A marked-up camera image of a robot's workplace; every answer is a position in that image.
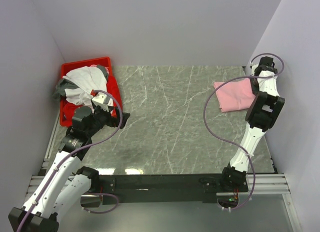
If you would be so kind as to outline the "pink t-shirt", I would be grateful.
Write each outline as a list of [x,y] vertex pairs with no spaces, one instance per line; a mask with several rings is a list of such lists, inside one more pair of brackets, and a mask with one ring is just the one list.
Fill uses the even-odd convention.
[[222,112],[248,109],[255,99],[249,78],[229,82],[216,91]]

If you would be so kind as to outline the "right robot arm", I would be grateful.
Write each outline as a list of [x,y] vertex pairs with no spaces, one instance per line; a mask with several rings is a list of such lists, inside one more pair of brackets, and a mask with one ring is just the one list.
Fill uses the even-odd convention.
[[250,85],[255,98],[246,116],[244,137],[237,152],[223,169],[219,185],[226,192],[247,190],[247,172],[252,165],[254,152],[266,132],[271,129],[284,104],[277,89],[277,77],[284,70],[275,68],[275,55],[263,53],[258,64],[252,64]]

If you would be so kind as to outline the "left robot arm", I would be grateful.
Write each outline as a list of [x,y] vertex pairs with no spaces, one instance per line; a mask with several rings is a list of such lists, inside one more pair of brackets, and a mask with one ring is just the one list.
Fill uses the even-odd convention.
[[104,193],[99,172],[78,166],[93,145],[92,137],[104,126],[125,127],[130,113],[117,107],[114,111],[115,116],[101,106],[94,110],[85,106],[75,109],[72,125],[67,129],[48,173],[24,205],[10,211],[8,219],[13,231],[57,231],[62,217],[83,194],[102,200]]

